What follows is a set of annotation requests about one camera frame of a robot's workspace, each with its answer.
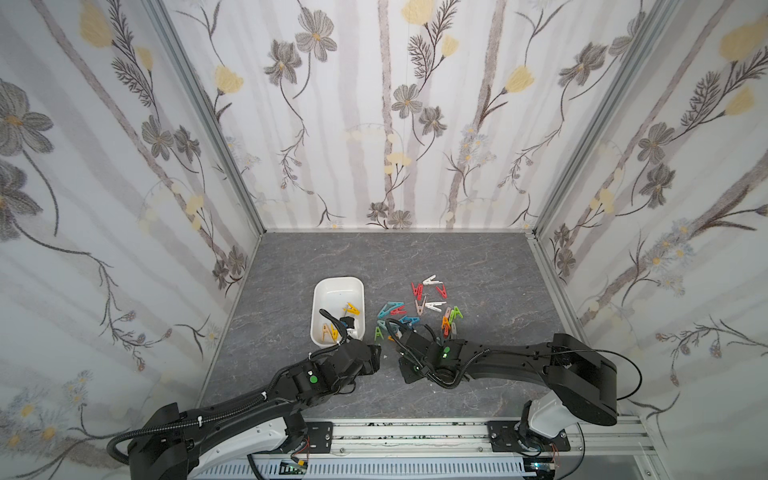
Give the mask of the white plastic storage box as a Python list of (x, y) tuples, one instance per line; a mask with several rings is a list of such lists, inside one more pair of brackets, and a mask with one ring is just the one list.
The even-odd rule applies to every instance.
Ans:
[(330, 347), (333, 343), (321, 341), (321, 327), (324, 324), (335, 326), (320, 313), (320, 309), (327, 311), (330, 315), (340, 320), (341, 317), (347, 316), (343, 312), (343, 308), (347, 303), (352, 303), (361, 312), (360, 315), (353, 317), (365, 321), (365, 292), (363, 282), (360, 279), (351, 276), (331, 277), (317, 283), (313, 292), (310, 324), (310, 339), (315, 345), (318, 347)]

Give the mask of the white clothespin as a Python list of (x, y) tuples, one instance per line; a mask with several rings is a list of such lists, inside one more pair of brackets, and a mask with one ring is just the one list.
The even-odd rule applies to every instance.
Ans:
[(422, 281), (422, 284), (425, 285), (425, 286), (427, 286), (427, 285), (439, 285), (439, 284), (442, 284), (442, 281), (437, 280), (435, 275), (431, 275), (430, 277), (424, 279)]
[(432, 310), (432, 311), (435, 311), (435, 312), (440, 312), (442, 310), (442, 307), (445, 304), (446, 304), (445, 301), (433, 301), (433, 302), (426, 302), (424, 304), (424, 307), (426, 309), (429, 309), (429, 310)]

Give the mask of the green clothespin right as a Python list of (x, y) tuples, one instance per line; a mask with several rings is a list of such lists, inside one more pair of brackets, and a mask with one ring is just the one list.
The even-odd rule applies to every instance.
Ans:
[(457, 306), (454, 306), (449, 314), (449, 322), (453, 323), (456, 319), (459, 318), (463, 318), (463, 314)]

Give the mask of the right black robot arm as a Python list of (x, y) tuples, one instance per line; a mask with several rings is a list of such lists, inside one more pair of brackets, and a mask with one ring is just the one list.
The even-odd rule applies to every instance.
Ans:
[(490, 427), (492, 447), (534, 457), (568, 451), (565, 430), (589, 423), (612, 427), (618, 403), (635, 395), (643, 384), (636, 364), (636, 386), (618, 393), (618, 369), (604, 349), (592, 349), (566, 333), (534, 345), (494, 346), (464, 339), (440, 340), (427, 325), (425, 336), (408, 324), (388, 318), (379, 322), (397, 345), (403, 380), (426, 379), (446, 390), (477, 379), (531, 383), (549, 392), (524, 404), (511, 426)]

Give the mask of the beige brown clothespin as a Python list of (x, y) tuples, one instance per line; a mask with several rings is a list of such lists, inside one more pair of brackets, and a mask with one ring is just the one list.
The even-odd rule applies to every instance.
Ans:
[(424, 314), (427, 298), (425, 296), (415, 300), (416, 313), (419, 317)]

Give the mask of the red clothespin pair left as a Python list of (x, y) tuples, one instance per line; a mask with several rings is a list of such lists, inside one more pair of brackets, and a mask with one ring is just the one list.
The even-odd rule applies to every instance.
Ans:
[(421, 302), (423, 300), (423, 285), (421, 283), (412, 283), (411, 290), (414, 298)]

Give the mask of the tan clothespin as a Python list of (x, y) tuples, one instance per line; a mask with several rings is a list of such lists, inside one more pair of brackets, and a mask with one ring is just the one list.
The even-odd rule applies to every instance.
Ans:
[(334, 342), (337, 343), (340, 339), (340, 333), (336, 327), (330, 324), (324, 324), (321, 327), (321, 341), (325, 343)]

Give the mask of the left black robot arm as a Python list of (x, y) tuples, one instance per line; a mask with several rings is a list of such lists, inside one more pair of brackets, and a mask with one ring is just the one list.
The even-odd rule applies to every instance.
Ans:
[(321, 405), (378, 372), (381, 348), (350, 337), (279, 369), (264, 386), (215, 404), (158, 409), (145, 425), (111, 438), (106, 450), (133, 479), (189, 479), (247, 454), (287, 453), (308, 438), (304, 410)]

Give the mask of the white clothespin near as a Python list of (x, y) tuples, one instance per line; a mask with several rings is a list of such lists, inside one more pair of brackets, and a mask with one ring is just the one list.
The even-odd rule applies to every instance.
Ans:
[(445, 301), (433, 301), (433, 302), (426, 302), (424, 304), (424, 307), (426, 309), (429, 309), (429, 310), (432, 310), (432, 311), (435, 311), (435, 312), (440, 312), (442, 310), (442, 307), (445, 304), (446, 304)]

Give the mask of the yellow clothespin middle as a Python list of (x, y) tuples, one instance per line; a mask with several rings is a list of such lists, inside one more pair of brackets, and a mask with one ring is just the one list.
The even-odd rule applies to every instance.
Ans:
[(343, 308), (343, 312), (347, 316), (358, 316), (361, 314), (360, 310), (352, 303), (347, 303)]

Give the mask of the white clothespin far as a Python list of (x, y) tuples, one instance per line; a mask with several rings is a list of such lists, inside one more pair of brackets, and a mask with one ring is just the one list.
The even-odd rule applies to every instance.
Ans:
[(442, 284), (442, 281), (437, 280), (435, 275), (431, 275), (430, 277), (424, 279), (422, 281), (422, 284), (425, 285), (425, 286), (427, 286), (427, 285), (439, 285), (439, 284)]

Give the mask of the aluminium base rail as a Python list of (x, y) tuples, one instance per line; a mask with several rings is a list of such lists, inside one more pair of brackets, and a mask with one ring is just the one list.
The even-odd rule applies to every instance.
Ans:
[(570, 449), (528, 457), (496, 451), (490, 427), (511, 426), (512, 418), (310, 419), (308, 438), (291, 453), (247, 454), (229, 460), (290, 460), (306, 468), (314, 459), (334, 458), (511, 458), (524, 462), (534, 479), (666, 479), (645, 427), (622, 417), (613, 427), (572, 425)]

